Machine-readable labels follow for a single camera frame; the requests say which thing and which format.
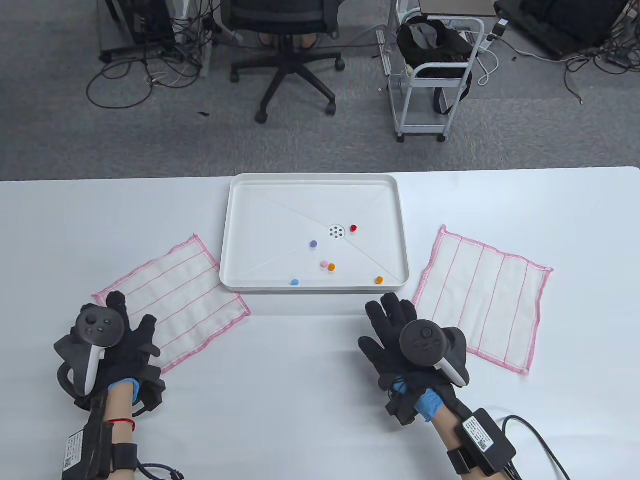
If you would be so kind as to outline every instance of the vr controller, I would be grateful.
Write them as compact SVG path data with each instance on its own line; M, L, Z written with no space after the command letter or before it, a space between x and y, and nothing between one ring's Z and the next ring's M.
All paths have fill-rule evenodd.
M94 305L78 315L71 333L53 346L64 360L58 369L58 383L66 393L73 398L91 393L105 349L122 340L124 328L120 314L110 308ZM73 383L69 380L70 371L73 371Z
M430 320L414 320L400 333L400 349L414 365L434 367L460 388L469 384L467 340L459 328L440 328Z

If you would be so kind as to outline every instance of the chair base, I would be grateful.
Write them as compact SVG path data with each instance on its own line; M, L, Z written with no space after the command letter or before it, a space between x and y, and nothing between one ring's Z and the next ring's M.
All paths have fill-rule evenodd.
M260 102L260 110L255 115L255 121L259 124L266 123L269 115L267 114L267 107L269 102L275 95L278 87L285 79L287 75L298 74L304 78L307 82L313 85L320 93L322 93L329 104L326 107L325 113L327 115L335 115L335 94L327 87L318 77L316 77L311 70L309 70L305 64L312 61L319 60L335 60L335 69L341 72L344 70L344 60L342 54L339 52L334 53L310 53L310 52L297 52L293 47L293 37L291 36L279 36L278 37L278 54L272 57L258 58L256 60L239 61L231 64L231 76L230 79L233 83L240 81L240 75L238 70L246 68L277 68L275 77L271 81L267 92L264 94L262 101Z

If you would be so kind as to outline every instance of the black glove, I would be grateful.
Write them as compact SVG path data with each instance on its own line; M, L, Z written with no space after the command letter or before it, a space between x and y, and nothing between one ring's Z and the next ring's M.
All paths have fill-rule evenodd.
M381 303L382 306L377 301L370 301L365 310L383 346L371 337L360 337L358 346L380 374L378 385L391 396L387 405L389 414L396 416L402 425L409 425L418 414L415 404L430 388L459 417L468 418L471 412L456 398L451 381L433 367L414 365L401 351L400 333L408 323L418 318L413 303L399 301L394 293L384 295ZM406 385L404 394L394 389L400 379Z
M91 410L93 396L118 381L133 378L140 384L140 392L134 404L144 404L144 407L134 414L137 417L160 405L162 392L166 390L164 381L160 380L160 368L148 364L151 355L160 356L160 349L153 345L157 320L152 315L145 315L138 328L131 330L125 296L118 291L111 292L107 295L106 303L108 308L118 312L124 320L124 334L117 345L104 351L104 359L99 363L91 394L77 398L75 403L84 410ZM92 304L84 305L81 311L91 306Z

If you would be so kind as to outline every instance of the label sticker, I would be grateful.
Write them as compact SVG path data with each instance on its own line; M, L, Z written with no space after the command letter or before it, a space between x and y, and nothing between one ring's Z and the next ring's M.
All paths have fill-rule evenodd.
M491 448L493 440L475 417L463 422L462 426L482 453Z
M82 460L82 440L84 431L80 430L67 439L67 452L65 453L65 466L62 469L66 472L71 467L77 465Z

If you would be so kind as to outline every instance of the dish cloth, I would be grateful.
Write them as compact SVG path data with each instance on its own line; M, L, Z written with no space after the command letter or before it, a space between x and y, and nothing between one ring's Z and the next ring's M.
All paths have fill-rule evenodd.
M202 351L243 318L251 315L240 295L220 282L220 265L197 235L167 255L136 268L93 298L106 306L109 292L127 297L131 328L142 317L157 318L154 344L160 357L150 363L166 373Z
M551 272L443 226L413 303L418 318L462 330L469 353L527 375Z

